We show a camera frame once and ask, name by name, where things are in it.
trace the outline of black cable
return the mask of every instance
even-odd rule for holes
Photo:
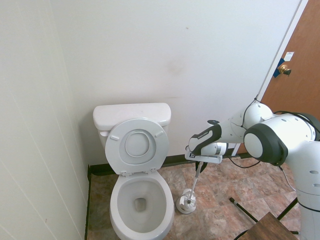
[[[308,123],[309,125],[311,125],[318,133],[320,133],[320,130],[314,125],[314,123],[313,123],[309,118],[307,118],[306,116],[301,115],[301,113],[291,112],[291,111],[275,111],[275,112],[274,112],[274,114],[278,114],[278,113],[281,113],[281,114],[291,114],[291,115],[293,115],[293,116],[296,116],[297,118],[300,118],[300,119],[302,119],[303,121],[305,121],[306,123]]]
[[[285,177],[286,183],[290,186],[290,188],[291,188],[293,191],[296,192],[297,190],[296,190],[293,186],[291,186],[291,184],[290,184],[290,182],[289,182],[289,180],[288,180],[288,177],[287,177],[284,169],[283,169],[281,166],[278,166],[278,168],[282,171],[282,173],[283,173],[283,175],[284,175],[284,177]]]
[[[231,122],[231,123],[234,124],[234,125],[236,125],[236,126],[238,126],[238,127],[241,127],[241,128],[244,128],[245,130],[247,130],[244,126],[237,125],[237,124],[235,124],[234,122]]]
[[[242,124],[241,124],[241,126],[239,126],[239,127],[244,128],[245,130],[247,130],[247,129],[244,127],[245,115],[246,115],[246,112],[247,112],[248,108],[249,108],[255,101],[257,101],[257,102],[259,102],[259,103],[262,104],[262,102],[257,99],[257,98],[258,98],[258,95],[259,95],[259,94],[257,94],[257,95],[255,96],[255,98],[253,99],[253,101],[252,101],[252,102],[246,107],[246,109],[244,110],[243,119],[242,119]]]
[[[257,163],[255,163],[255,164],[253,164],[253,165],[251,165],[251,166],[240,166],[240,165],[236,164],[234,161],[232,161],[231,157],[228,156],[228,158],[230,159],[230,161],[231,161],[234,165],[236,165],[237,167],[242,168],[242,169],[248,169],[248,168],[251,168],[251,167],[253,167],[253,166],[255,166],[255,165],[257,165],[257,164],[260,163],[260,161],[258,160]]]

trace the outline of white toilet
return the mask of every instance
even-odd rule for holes
[[[93,120],[118,180],[110,218],[122,240],[162,240],[174,220],[170,188],[157,172],[169,149],[166,103],[97,106]]]

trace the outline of toilet lid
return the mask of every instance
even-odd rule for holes
[[[148,118],[132,118],[111,130],[105,143],[105,156],[120,175],[160,169],[168,149],[167,134],[158,123]]]

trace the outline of brass door knob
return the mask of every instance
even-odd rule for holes
[[[287,65],[282,65],[282,66],[280,66],[280,67],[278,68],[278,70],[279,70],[279,73],[285,74],[285,75],[288,75],[288,76],[289,76],[290,73],[291,73],[291,69],[289,69]]]

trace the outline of brown tile floor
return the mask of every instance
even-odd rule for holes
[[[236,163],[249,166],[253,158]],[[284,164],[290,184],[293,177]],[[168,183],[175,201],[185,188],[191,188],[194,164],[164,167],[158,170]],[[109,216],[109,204],[117,175],[92,176],[88,240],[118,240]],[[296,197],[278,167],[261,162],[242,169],[229,159],[221,164],[209,163],[200,174],[195,187],[196,210],[183,215],[175,211],[173,226],[165,240],[233,240],[240,232],[253,226],[253,221],[230,203],[233,197],[258,220],[267,212],[276,217]],[[292,231],[300,230],[300,211],[296,205],[281,222]]]

